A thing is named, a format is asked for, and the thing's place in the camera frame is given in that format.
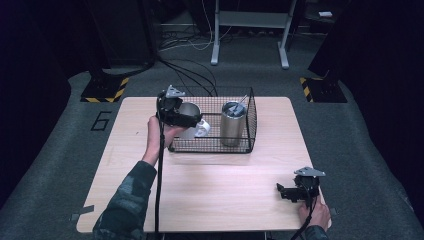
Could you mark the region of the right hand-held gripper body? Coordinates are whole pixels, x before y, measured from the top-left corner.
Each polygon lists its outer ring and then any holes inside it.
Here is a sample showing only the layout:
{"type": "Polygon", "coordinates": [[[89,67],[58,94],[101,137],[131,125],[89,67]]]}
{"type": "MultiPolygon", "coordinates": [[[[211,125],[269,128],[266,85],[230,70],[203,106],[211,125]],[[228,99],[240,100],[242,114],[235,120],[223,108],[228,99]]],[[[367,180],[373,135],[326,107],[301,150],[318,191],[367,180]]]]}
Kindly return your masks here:
{"type": "Polygon", "coordinates": [[[303,167],[295,171],[296,194],[293,202],[305,200],[311,202],[319,195],[320,177],[325,177],[326,173],[312,167],[303,167]]]}

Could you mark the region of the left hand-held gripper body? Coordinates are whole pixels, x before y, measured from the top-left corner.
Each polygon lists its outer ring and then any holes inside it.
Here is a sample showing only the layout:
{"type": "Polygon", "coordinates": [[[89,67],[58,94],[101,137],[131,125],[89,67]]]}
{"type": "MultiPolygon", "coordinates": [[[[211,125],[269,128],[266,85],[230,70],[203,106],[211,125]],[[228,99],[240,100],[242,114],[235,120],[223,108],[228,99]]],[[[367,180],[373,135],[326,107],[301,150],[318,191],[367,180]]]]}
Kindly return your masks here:
{"type": "Polygon", "coordinates": [[[160,92],[156,100],[156,117],[160,122],[170,126],[186,127],[184,116],[179,108],[183,102],[183,91],[178,90],[173,85],[169,85],[166,90],[160,92]]]}

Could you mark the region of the silver metal mug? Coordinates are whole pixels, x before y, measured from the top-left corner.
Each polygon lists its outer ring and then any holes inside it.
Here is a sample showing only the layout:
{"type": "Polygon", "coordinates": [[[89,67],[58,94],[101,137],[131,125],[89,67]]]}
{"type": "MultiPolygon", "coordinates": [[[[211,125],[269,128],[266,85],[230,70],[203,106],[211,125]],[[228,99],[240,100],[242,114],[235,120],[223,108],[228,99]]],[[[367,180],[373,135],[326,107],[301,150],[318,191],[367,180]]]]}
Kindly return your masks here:
{"type": "MultiPolygon", "coordinates": [[[[188,116],[195,116],[201,113],[199,106],[191,102],[183,102],[179,110],[182,114],[188,116]]],[[[208,135],[210,129],[210,124],[204,118],[201,118],[195,127],[190,127],[179,133],[178,137],[185,140],[194,139],[195,137],[205,137],[208,135]]]]}

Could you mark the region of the black wire basket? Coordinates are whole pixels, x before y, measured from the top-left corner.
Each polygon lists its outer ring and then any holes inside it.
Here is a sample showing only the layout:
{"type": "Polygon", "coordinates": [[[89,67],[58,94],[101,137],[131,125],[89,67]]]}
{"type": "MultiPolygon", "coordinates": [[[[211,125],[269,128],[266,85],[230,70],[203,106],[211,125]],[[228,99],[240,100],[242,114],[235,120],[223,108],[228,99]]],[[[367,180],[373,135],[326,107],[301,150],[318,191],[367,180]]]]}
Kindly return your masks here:
{"type": "MultiPolygon", "coordinates": [[[[205,137],[194,139],[174,138],[170,145],[171,152],[181,153],[250,153],[253,150],[257,132],[257,111],[253,89],[250,87],[205,87],[205,86],[174,86],[185,95],[183,102],[191,102],[199,106],[202,118],[211,126],[205,137]],[[220,122],[221,108],[227,101],[235,101],[246,96],[244,103],[247,107],[245,127],[241,142],[236,147],[225,146],[221,143],[220,122]]],[[[198,122],[200,119],[186,118],[188,121],[198,122]]]]}

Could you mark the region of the steel tumbler with lid and straw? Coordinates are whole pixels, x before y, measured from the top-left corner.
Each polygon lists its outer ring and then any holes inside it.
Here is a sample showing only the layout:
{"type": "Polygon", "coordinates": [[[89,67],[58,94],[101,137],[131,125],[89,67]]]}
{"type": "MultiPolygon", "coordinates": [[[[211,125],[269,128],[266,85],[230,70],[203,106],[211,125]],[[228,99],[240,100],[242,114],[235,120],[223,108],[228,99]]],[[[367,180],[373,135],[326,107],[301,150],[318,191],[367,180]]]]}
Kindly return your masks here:
{"type": "Polygon", "coordinates": [[[220,138],[225,146],[236,147],[241,142],[247,115],[245,99],[227,101],[221,108],[220,138]]]}

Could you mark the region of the person's right hand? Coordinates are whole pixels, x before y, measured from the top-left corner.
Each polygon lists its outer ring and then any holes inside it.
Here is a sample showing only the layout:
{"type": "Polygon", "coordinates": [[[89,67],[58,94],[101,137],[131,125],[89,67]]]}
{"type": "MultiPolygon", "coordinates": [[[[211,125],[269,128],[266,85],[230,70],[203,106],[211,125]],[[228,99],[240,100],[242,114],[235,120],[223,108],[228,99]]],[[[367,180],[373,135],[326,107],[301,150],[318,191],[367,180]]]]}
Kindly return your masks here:
{"type": "MultiPolygon", "coordinates": [[[[305,203],[302,203],[298,209],[299,219],[301,223],[305,223],[309,214],[309,208],[305,203]]],[[[331,214],[329,207],[322,201],[322,197],[318,196],[316,198],[315,207],[312,211],[311,220],[308,226],[320,226],[324,231],[327,231],[329,228],[329,223],[331,220],[331,214]]]]}

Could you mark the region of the person's left hand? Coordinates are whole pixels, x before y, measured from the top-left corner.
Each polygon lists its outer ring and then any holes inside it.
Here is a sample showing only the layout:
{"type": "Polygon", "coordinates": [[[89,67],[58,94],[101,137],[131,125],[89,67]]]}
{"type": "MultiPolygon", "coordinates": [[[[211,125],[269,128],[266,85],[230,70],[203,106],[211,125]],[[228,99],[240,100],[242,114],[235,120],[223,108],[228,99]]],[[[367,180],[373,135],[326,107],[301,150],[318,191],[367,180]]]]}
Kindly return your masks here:
{"type": "Polygon", "coordinates": [[[159,159],[161,135],[164,135],[164,146],[168,147],[174,137],[185,128],[178,126],[164,126],[164,130],[160,130],[159,120],[156,116],[151,116],[148,121],[147,145],[142,160],[151,166],[155,166],[159,159]]]}

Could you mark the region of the black stand with striped base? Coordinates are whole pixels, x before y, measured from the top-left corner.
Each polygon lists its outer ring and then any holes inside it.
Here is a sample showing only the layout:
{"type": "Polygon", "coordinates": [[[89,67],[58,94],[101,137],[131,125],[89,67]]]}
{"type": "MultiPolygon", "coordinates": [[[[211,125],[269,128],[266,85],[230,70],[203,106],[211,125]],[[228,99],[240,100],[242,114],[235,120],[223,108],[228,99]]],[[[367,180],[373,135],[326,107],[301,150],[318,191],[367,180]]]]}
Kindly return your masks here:
{"type": "Polygon", "coordinates": [[[300,83],[306,100],[310,103],[346,103],[339,84],[339,74],[328,70],[323,77],[301,77],[300,83]]]}
{"type": "Polygon", "coordinates": [[[129,81],[128,76],[106,73],[95,60],[88,60],[86,65],[91,78],[80,100],[90,103],[117,102],[129,81]]]}

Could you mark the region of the black cabinet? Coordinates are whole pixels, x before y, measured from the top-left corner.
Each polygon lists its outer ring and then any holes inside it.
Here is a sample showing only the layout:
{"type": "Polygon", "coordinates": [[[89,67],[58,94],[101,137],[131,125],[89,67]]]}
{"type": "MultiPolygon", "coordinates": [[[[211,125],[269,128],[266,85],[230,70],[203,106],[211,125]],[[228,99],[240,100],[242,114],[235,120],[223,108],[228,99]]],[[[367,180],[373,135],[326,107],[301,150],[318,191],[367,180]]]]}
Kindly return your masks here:
{"type": "Polygon", "coordinates": [[[150,68],[156,58],[149,0],[86,0],[111,67],[150,68]]]}

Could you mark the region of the dark curtain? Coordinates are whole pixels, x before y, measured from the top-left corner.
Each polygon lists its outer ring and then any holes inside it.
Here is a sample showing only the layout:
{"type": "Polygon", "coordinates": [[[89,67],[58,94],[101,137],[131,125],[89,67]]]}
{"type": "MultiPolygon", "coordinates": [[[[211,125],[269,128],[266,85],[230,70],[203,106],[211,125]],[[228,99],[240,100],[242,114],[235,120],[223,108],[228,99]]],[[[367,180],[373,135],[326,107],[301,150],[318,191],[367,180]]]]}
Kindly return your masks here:
{"type": "Polygon", "coordinates": [[[424,0],[351,0],[309,70],[350,90],[424,227],[424,0]]]}
{"type": "Polygon", "coordinates": [[[24,0],[0,0],[0,207],[37,158],[70,96],[24,0]]]}

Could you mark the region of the white metal desk frame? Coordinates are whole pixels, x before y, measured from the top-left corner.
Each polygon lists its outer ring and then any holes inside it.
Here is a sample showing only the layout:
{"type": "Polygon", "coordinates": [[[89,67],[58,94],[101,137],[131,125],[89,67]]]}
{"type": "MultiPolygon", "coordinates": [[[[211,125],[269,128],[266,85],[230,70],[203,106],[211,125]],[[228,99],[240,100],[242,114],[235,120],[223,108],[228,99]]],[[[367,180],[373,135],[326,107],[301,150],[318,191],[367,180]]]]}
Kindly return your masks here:
{"type": "Polygon", "coordinates": [[[281,67],[284,70],[289,68],[286,43],[289,36],[295,7],[298,0],[289,0],[290,8],[287,13],[266,13],[266,12],[239,12],[224,11],[220,9],[220,0],[215,0],[214,11],[214,41],[210,63],[216,66],[219,62],[221,26],[228,27],[256,27],[282,29],[282,39],[277,43],[280,56],[281,67]]]}

